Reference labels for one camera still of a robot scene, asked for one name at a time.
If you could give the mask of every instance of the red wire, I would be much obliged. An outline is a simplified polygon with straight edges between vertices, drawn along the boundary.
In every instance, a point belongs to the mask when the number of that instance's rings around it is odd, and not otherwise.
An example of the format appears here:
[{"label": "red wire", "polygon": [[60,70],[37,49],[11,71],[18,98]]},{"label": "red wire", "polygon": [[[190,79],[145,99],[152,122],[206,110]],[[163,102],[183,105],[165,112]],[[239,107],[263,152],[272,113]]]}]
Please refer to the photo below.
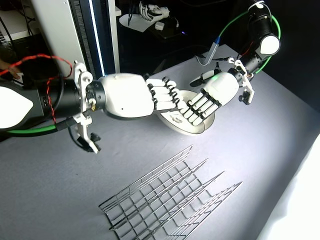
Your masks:
[{"label": "red wire", "polygon": [[246,54],[249,52],[249,50],[250,50],[250,48],[251,48],[251,46],[252,46],[253,43],[254,43],[254,42],[252,41],[252,42],[250,43],[250,46],[249,46],[249,48],[247,49],[247,51],[245,51],[244,54],[241,54],[241,56],[244,56],[244,55],[246,55]]},{"label": "red wire", "polygon": [[[8,73],[9,69],[11,69],[13,67],[17,67],[17,66],[21,65],[22,63],[24,63],[24,62],[26,62],[28,60],[34,60],[34,59],[37,59],[37,58],[57,59],[59,61],[67,63],[70,66],[70,73],[69,73],[68,76],[65,76],[63,79],[66,79],[66,78],[70,77],[71,74],[72,74],[72,64],[68,60],[65,60],[65,59],[63,59],[62,57],[59,57],[59,56],[50,56],[50,55],[46,55],[46,54],[43,54],[43,53],[39,53],[39,54],[33,55],[33,56],[26,56],[26,57],[22,58],[20,61],[17,61],[15,63],[11,64],[6,70],[3,70],[3,71],[0,72],[0,76]],[[49,95],[49,93],[50,93],[49,83],[50,83],[51,80],[53,80],[55,78],[57,78],[57,76],[49,77],[48,81],[46,82],[46,95],[48,97],[48,103],[49,103],[49,106],[51,108],[52,119],[53,119],[54,123],[56,123],[56,117],[55,117],[55,110],[52,107],[51,97]]]}]

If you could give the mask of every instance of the wire rack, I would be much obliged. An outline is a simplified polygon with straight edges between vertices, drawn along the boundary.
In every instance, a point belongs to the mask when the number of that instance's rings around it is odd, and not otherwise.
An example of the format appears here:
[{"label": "wire rack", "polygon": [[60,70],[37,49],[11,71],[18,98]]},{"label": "wire rack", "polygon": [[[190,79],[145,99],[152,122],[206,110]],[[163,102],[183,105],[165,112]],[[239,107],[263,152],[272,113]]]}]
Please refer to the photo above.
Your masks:
[{"label": "wire rack", "polygon": [[210,194],[186,163],[192,145],[99,205],[119,240],[183,240],[242,183]]}]

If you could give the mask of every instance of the person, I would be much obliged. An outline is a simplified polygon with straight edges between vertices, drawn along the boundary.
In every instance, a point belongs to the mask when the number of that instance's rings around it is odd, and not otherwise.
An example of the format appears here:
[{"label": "person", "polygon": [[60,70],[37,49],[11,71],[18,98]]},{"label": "person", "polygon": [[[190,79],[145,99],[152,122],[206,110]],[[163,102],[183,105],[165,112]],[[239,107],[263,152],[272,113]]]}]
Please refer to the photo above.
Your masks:
[{"label": "person", "polygon": [[15,78],[15,79],[20,79],[20,76],[18,75],[18,73],[20,73],[21,71],[19,70],[19,68],[17,68],[16,66],[14,67],[10,67],[10,63],[5,62],[3,60],[0,59],[0,69],[1,70],[6,70],[8,69],[9,72],[11,73],[11,75]]}]

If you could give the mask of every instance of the light strip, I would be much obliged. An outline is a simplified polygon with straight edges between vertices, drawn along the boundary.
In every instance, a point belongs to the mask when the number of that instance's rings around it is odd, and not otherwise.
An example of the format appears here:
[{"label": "light strip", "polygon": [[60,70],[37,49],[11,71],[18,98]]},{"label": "light strip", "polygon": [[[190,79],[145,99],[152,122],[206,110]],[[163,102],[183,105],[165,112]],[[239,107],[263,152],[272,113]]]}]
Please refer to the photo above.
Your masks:
[{"label": "light strip", "polygon": [[96,47],[98,49],[98,55],[99,55],[99,61],[100,61],[102,76],[104,76],[105,75],[105,68],[104,68],[104,64],[102,62],[102,57],[101,57],[101,50],[100,50],[100,44],[99,44],[99,38],[98,38],[98,31],[97,31],[97,26],[96,26],[96,18],[95,18],[95,12],[94,12],[94,6],[92,4],[92,0],[89,0],[89,6],[90,6],[90,12],[91,12],[92,25],[93,25],[93,31],[94,31]]}]

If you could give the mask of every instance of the green cable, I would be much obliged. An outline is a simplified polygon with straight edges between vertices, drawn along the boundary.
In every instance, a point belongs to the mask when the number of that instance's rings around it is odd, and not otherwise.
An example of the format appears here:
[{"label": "green cable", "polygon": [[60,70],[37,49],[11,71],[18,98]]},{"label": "green cable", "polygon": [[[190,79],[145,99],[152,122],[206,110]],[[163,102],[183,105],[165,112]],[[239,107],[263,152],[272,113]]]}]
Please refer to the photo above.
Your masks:
[{"label": "green cable", "polygon": [[[280,29],[280,25],[279,25],[279,22],[278,20],[275,18],[275,16],[272,15],[272,20],[273,22],[275,23],[276,25],[276,28],[278,29],[278,38],[280,39],[281,38],[281,29]],[[264,69],[264,67],[268,64],[268,62],[270,61],[272,56],[270,56],[265,62],[264,64],[255,72],[255,74],[258,74],[262,71],[262,69]]]},{"label": "green cable", "polygon": [[11,134],[37,134],[37,133],[43,133],[51,130],[57,129],[55,125],[49,125],[39,128],[33,128],[33,129],[26,129],[26,130],[12,130],[8,131],[8,133]]},{"label": "green cable", "polygon": [[242,16],[246,15],[247,11],[244,11],[243,13],[241,13],[240,15],[236,16],[234,19],[232,19],[225,27],[224,29],[222,29],[222,31],[219,34],[219,37],[222,36],[222,34],[225,32],[225,30],[227,30],[227,28],[234,22],[237,21],[239,18],[241,18]]}]

